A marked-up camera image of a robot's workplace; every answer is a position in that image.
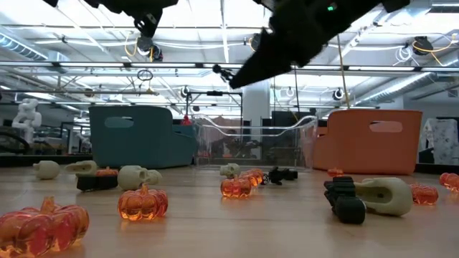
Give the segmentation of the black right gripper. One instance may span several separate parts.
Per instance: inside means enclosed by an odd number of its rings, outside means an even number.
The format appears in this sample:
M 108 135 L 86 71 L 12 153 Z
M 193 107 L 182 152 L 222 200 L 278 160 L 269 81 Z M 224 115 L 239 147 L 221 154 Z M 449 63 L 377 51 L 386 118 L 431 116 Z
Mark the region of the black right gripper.
M 323 45 L 380 4 L 380 0 L 253 0 L 272 12 L 257 50 L 229 81 L 232 89 L 303 67 Z

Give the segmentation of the small pale plastic skull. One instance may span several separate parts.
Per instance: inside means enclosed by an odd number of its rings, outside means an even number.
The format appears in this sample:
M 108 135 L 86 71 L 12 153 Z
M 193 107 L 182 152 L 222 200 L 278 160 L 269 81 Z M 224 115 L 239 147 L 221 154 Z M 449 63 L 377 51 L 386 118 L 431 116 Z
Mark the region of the small pale plastic skull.
M 157 170 L 147 170 L 145 182 L 149 185 L 156 185 L 162 179 L 162 175 Z
M 78 161 L 64 167 L 68 173 L 73 173 L 76 176 L 94 176 L 97 172 L 98 165 L 95 161 Z
M 354 182 L 354 186 L 356 195 L 371 213 L 403 216 L 412 209 L 411 188 L 400 178 L 365 178 Z
M 40 161 L 32 165 L 35 176 L 40 180 L 50 180 L 60 174 L 60 165 L 54 161 Z
M 219 174 L 225 176 L 226 178 L 234 178 L 235 176 L 240 175 L 241 168 L 236 163 L 228 163 L 227 165 L 221 166 L 219 169 Z
M 137 190 L 147 179 L 147 169 L 140 166 L 123 166 L 118 172 L 118 185 L 124 191 Z

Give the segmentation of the long white light bar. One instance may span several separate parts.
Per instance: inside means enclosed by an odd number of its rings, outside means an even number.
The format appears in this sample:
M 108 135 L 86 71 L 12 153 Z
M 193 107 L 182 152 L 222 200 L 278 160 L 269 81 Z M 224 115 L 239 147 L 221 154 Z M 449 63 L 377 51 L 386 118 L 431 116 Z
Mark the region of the long white light bar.
M 103 68 L 185 68 L 210 69 L 212 63 L 180 62 L 33 62 L 0 61 L 5 67 L 103 67 Z M 345 71 L 358 72 L 459 72 L 459 67 L 396 67 L 396 66 L 361 66 L 344 65 Z

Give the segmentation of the clear plastic bin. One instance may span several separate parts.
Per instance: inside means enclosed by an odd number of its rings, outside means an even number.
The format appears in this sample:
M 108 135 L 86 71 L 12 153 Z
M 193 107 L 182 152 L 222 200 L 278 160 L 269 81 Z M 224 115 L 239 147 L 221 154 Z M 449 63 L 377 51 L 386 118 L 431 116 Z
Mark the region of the clear plastic bin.
M 207 115 L 192 117 L 197 152 L 195 164 L 218 171 L 221 166 L 236 163 L 241 170 L 261 168 L 269 171 L 291 168 L 312 169 L 312 152 L 318 119 L 305 116 L 289 126 L 220 125 Z

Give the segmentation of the teal plastic bin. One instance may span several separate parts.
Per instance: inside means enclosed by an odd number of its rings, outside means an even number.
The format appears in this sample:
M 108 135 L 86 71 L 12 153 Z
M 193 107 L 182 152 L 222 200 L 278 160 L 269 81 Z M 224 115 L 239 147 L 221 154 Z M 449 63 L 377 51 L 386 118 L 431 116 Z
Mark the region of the teal plastic bin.
M 96 105 L 89 115 L 93 160 L 99 166 L 188 166 L 197 151 L 193 127 L 174 125 L 167 108 Z

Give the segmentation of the orange plastic bin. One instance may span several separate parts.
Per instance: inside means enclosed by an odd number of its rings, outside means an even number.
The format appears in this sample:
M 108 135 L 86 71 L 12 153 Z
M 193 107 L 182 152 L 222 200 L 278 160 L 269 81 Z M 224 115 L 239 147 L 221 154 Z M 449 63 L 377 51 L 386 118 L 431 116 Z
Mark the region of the orange plastic bin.
M 422 112 L 416 110 L 339 110 L 329 115 L 312 152 L 315 169 L 344 173 L 413 174 Z

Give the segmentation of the black curved tube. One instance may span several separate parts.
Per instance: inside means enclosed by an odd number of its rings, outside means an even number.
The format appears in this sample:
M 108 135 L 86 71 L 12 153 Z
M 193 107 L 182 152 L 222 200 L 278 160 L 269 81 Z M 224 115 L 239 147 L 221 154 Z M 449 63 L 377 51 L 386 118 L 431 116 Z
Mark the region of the black curved tube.
M 0 145 L 0 151 L 6 151 L 7 153 L 13 153 L 13 154 L 26 154 L 30 149 L 29 143 L 25 139 L 17 135 L 14 135 L 8 132 L 0 132 L 0 136 L 6 136 L 8 138 L 12 138 L 13 140 L 20 142 L 24 146 L 23 148 L 14 149 L 14 148 Z

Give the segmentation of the black bulky object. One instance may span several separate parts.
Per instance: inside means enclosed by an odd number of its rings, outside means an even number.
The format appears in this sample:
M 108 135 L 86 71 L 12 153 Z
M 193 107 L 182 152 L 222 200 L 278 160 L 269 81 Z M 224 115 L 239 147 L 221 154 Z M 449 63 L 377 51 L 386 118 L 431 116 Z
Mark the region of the black bulky object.
M 418 163 L 434 164 L 434 148 L 427 148 L 418 153 Z

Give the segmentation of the white patterned cloth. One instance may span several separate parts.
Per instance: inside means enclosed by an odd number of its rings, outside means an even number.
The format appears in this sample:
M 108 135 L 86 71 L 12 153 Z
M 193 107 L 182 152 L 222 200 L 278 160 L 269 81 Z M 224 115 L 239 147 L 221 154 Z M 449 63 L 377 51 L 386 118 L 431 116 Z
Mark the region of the white patterned cloth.
M 428 118 L 420 134 L 421 150 L 430 149 L 433 163 L 459 165 L 459 130 L 454 119 Z

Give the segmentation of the black metal stand frame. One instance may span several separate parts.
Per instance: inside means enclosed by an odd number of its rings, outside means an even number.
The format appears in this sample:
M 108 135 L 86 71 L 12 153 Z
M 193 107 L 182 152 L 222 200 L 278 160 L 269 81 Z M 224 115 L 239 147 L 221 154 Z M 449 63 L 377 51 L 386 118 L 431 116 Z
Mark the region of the black metal stand frame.
M 242 107 L 242 104 L 243 104 L 243 93 L 242 92 L 222 92 L 222 91 L 216 91 L 216 90 L 213 90 L 213 91 L 206 91 L 206 92 L 193 92 L 193 91 L 188 91 L 186 93 L 186 114 L 189 113 L 189 107 L 190 105 L 195 101 L 197 100 L 201 95 L 207 95 L 207 96 L 211 96 L 211 97 L 221 97 L 221 96 L 224 96 L 224 95 L 228 95 L 230 96 L 231 99 L 233 99 L 240 107 L 240 114 L 242 115 L 242 112 L 243 112 L 243 107 Z M 236 101 L 236 99 L 234 99 L 234 95 L 238 95 L 240 97 L 240 102 Z

